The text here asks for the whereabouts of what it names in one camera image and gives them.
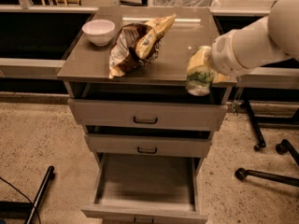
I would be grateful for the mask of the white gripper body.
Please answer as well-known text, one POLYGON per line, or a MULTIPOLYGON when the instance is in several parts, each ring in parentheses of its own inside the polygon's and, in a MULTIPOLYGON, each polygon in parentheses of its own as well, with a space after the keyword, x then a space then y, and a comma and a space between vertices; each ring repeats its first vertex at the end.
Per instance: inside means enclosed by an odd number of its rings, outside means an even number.
POLYGON ((253 70, 248 67, 252 32, 248 29, 231 30, 217 37, 211 50, 211 66, 228 77, 240 77, 253 70))

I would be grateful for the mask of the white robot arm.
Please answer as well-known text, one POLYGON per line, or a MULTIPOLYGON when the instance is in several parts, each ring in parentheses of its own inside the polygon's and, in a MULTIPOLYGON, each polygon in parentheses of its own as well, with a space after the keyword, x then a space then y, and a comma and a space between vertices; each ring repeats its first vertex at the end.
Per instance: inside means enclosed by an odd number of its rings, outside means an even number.
POLYGON ((299 58, 299 0, 277 0, 269 14, 218 36, 190 58, 187 82, 208 86, 257 67, 299 58))

